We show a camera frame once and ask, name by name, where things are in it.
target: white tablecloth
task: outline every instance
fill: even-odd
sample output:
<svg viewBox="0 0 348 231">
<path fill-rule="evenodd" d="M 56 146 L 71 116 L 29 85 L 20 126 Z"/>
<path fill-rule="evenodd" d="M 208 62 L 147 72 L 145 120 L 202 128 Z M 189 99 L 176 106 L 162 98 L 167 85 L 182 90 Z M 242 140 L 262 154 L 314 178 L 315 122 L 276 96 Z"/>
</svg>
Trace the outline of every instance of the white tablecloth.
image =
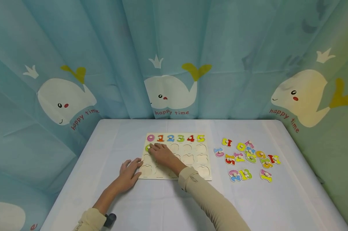
<svg viewBox="0 0 348 231">
<path fill-rule="evenodd" d="M 213 180 L 253 231 L 345 231 L 338 213 L 283 124 L 274 120 L 101 120 L 62 189 L 42 231 L 72 230 L 84 210 L 93 206 L 117 176 L 121 163 L 141 157 L 148 132 L 205 134 Z M 227 165 L 214 148 L 223 138 L 233 144 L 251 140 L 256 150 L 278 155 L 281 165 L 266 170 L 273 182 L 261 180 L 261 163 Z M 229 148 L 235 151 L 235 145 Z M 229 170 L 248 168 L 253 178 L 233 183 Z M 214 230 L 210 220 L 177 181 L 138 180 L 117 198 L 110 212 L 117 215 L 112 230 Z"/>
</svg>

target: yellow whale tail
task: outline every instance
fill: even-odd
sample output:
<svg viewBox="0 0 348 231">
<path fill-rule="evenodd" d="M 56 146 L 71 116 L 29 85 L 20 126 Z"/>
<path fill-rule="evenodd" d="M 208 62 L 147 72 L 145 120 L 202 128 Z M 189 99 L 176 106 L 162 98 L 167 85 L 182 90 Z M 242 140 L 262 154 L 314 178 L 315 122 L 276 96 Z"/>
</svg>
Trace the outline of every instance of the yellow whale tail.
<svg viewBox="0 0 348 231">
<path fill-rule="evenodd" d="M 79 67 L 76 69 L 76 73 L 71 70 L 71 68 L 67 65 L 64 65 L 62 67 L 60 67 L 62 70 L 64 71 L 69 71 L 72 73 L 72 75 L 74 75 L 74 77 L 81 82 L 82 84 L 84 84 L 84 77 L 85 77 L 85 73 L 86 73 L 86 68 L 85 67 Z"/>
<path fill-rule="evenodd" d="M 211 67 L 212 66 L 210 64 L 206 64 L 206 65 L 201 66 L 199 69 L 197 69 L 192 63 L 184 63 L 182 65 L 182 68 L 184 70 L 191 73 L 192 78 L 195 82 L 197 82 L 201 78 L 201 76 L 203 76 L 208 71 L 210 71 Z"/>
<path fill-rule="evenodd" d="M 343 96 L 345 83 L 341 78 L 337 78 L 335 81 L 336 90 L 332 100 L 329 104 L 330 108 L 340 107 L 340 106 L 348 106 L 348 95 Z"/>
</svg>

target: puzzle board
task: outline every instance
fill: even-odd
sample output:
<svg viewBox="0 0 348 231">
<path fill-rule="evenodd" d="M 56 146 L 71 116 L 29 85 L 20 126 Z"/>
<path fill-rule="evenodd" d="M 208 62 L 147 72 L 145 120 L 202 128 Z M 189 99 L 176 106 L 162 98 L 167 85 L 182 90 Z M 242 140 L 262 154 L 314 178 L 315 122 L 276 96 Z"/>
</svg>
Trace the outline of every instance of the puzzle board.
<svg viewBox="0 0 348 231">
<path fill-rule="evenodd" d="M 203 133 L 147 133 L 143 147 L 140 179 L 178 179 L 174 172 L 158 165 L 153 156 L 148 153 L 150 143 L 166 144 L 185 165 L 193 167 L 205 180 L 212 180 L 208 146 Z"/>
</svg>

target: beige sleeve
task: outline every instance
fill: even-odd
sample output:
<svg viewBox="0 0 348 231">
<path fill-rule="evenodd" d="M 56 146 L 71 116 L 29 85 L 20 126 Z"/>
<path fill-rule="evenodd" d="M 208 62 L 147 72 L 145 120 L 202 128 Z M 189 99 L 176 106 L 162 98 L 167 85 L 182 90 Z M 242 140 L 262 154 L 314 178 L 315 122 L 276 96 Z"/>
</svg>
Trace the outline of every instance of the beige sleeve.
<svg viewBox="0 0 348 231">
<path fill-rule="evenodd" d="M 192 167 L 179 173 L 179 185 L 195 199 L 216 231 L 250 231 L 235 207 Z"/>
<path fill-rule="evenodd" d="M 74 231 L 100 231 L 106 222 L 106 217 L 98 209 L 88 209 L 82 214 Z"/>
</svg>

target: background curtain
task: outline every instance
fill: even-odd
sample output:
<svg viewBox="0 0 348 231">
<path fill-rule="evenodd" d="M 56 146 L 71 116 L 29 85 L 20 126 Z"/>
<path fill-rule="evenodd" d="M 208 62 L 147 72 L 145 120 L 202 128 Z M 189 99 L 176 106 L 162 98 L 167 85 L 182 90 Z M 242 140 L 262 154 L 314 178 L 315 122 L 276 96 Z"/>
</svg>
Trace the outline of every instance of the background curtain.
<svg viewBox="0 0 348 231">
<path fill-rule="evenodd" d="M 348 223 L 348 0 L 1 0 L 7 226 L 40 229 L 103 118 L 278 119 Z"/>
</svg>

